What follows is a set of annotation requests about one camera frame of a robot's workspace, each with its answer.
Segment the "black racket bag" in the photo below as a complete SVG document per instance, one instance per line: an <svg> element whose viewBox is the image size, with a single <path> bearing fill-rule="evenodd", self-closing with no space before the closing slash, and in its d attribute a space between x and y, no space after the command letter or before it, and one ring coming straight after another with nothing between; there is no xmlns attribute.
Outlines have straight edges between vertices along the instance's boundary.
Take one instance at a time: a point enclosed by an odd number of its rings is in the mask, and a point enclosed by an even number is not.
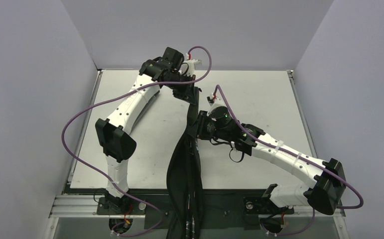
<svg viewBox="0 0 384 239"><path fill-rule="evenodd" d="M173 208L166 237L200 237L204 217L204 195L200 155L194 128L199 115L199 88L194 87L195 104L190 104L186 127L173 151L166 175L166 185Z"/></svg>

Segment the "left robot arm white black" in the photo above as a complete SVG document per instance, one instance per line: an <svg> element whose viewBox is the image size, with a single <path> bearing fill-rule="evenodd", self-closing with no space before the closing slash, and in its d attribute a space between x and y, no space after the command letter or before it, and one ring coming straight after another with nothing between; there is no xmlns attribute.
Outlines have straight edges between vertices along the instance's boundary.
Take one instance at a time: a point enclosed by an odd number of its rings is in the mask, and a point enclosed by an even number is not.
<svg viewBox="0 0 384 239"><path fill-rule="evenodd" d="M163 56L145 61L134 85L118 107L106 118L98 119L95 129L99 145L107 157L108 175L111 178L106 188L106 199L116 214L123 214L129 208L129 200L124 193L129 190L127 182L128 159L136 149L136 142L130 133L136 121L144 114L147 107L156 98L162 82L168 82L173 96L187 102L190 106L198 105L198 88L195 68L201 60L192 59L167 47Z"/></svg>

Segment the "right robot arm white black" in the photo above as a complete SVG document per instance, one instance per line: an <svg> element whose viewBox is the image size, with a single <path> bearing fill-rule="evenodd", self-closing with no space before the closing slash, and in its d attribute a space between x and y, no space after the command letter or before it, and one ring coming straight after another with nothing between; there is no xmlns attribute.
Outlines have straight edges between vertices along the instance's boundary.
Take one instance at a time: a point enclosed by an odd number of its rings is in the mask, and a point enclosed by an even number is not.
<svg viewBox="0 0 384 239"><path fill-rule="evenodd" d="M261 198L267 213L310 206L332 215L338 208L346 189L343 167L338 160L324 161L302 154L252 124L237 125L224 106L211 112L199 111L195 135L201 140L227 144L242 155L266 160L300 180L299 184L271 184L265 189Z"/></svg>

